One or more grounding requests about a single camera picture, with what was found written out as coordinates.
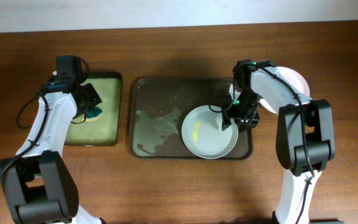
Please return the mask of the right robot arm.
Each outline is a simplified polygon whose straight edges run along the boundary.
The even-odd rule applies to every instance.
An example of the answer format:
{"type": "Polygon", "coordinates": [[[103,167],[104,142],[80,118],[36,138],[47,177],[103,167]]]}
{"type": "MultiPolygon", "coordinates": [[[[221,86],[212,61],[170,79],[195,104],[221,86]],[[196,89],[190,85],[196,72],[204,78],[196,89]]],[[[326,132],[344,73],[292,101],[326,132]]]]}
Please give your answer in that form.
{"type": "Polygon", "coordinates": [[[271,60],[240,60],[232,69],[231,103],[220,111],[222,129],[232,124],[252,129],[257,105],[265,100],[278,116],[275,148],[284,169],[275,223],[309,223],[309,207],[317,180],[335,156],[333,115],[327,100],[314,100],[285,80],[271,60]]]}

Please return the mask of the green yellow sponge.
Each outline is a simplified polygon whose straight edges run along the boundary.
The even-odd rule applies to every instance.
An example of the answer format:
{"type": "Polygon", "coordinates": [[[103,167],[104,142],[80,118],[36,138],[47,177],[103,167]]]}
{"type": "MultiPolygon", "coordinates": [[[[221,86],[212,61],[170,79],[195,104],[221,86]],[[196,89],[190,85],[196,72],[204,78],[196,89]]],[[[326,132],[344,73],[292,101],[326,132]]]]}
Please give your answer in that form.
{"type": "Polygon", "coordinates": [[[92,110],[89,110],[86,112],[85,114],[85,121],[86,122],[91,122],[91,121],[96,121],[97,119],[99,119],[101,116],[103,115],[103,111],[100,107],[95,106],[92,110]]]}

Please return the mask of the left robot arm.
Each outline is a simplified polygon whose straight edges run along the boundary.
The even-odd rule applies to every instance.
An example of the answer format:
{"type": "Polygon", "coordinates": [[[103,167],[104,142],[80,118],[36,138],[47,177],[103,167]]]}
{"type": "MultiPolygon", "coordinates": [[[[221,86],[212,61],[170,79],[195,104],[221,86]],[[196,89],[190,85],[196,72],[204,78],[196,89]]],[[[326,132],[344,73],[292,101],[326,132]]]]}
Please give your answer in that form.
{"type": "Polygon", "coordinates": [[[38,112],[23,145],[0,161],[0,187],[14,223],[104,223],[79,203],[63,159],[68,128],[102,102],[84,59],[56,58],[56,73],[35,94],[38,112]]]}

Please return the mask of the pale grey plate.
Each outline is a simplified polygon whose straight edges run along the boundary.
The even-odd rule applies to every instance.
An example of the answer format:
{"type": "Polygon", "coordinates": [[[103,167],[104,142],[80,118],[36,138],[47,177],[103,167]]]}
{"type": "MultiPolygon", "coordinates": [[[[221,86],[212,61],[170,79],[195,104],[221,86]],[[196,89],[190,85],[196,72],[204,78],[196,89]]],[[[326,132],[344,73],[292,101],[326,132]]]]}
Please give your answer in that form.
{"type": "Polygon", "coordinates": [[[219,159],[229,154],[237,143],[235,125],[223,130],[218,106],[199,106],[191,110],[181,125],[181,137],[190,152],[203,159],[219,159]]]}

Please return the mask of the white plate top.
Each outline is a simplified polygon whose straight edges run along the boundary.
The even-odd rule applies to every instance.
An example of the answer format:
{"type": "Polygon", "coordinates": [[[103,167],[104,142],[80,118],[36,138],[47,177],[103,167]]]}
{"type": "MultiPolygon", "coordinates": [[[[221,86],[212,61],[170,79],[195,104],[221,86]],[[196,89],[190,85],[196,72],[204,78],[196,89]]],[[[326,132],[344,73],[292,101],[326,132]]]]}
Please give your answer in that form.
{"type": "MultiPolygon", "coordinates": [[[[280,74],[282,75],[282,77],[286,81],[288,81],[291,85],[293,85],[302,94],[306,96],[310,96],[309,85],[300,73],[288,67],[277,67],[277,68],[280,74]]],[[[275,111],[265,99],[261,99],[259,103],[262,107],[264,107],[269,112],[277,114],[277,111],[275,111]]]]}

